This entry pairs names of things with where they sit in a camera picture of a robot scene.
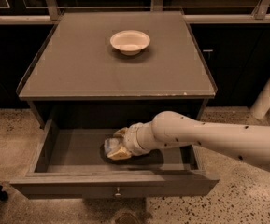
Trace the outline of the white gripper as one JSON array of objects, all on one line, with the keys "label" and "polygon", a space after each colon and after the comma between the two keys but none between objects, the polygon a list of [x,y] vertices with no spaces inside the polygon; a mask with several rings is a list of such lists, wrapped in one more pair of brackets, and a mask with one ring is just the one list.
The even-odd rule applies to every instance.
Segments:
[{"label": "white gripper", "polygon": [[139,133],[141,137],[150,137],[150,123],[137,123],[130,127],[124,127],[113,133],[114,138],[123,138],[122,144],[115,147],[109,147],[106,150],[106,156],[113,161],[126,160],[133,156],[141,156],[151,152],[148,147],[143,147],[139,143]]}]

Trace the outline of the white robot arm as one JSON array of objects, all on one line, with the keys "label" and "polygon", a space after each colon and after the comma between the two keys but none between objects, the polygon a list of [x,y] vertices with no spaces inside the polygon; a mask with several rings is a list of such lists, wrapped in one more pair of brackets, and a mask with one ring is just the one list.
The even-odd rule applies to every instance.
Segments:
[{"label": "white robot arm", "polygon": [[108,158],[119,161],[192,143],[270,172],[269,126],[202,122],[173,111],[114,132],[104,149]]}]

